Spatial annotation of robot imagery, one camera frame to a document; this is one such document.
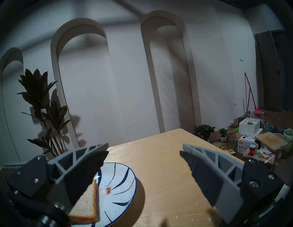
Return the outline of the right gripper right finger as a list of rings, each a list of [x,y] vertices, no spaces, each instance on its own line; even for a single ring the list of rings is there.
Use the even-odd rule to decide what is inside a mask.
[[[284,181],[255,159],[241,164],[190,144],[183,144],[180,156],[223,225],[265,225],[284,201]]]

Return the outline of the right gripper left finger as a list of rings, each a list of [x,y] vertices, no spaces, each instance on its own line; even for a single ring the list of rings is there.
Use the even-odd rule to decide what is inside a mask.
[[[107,149],[108,143],[79,148],[50,161],[38,155],[21,165],[6,183],[11,192],[23,197],[73,207],[103,166]]]

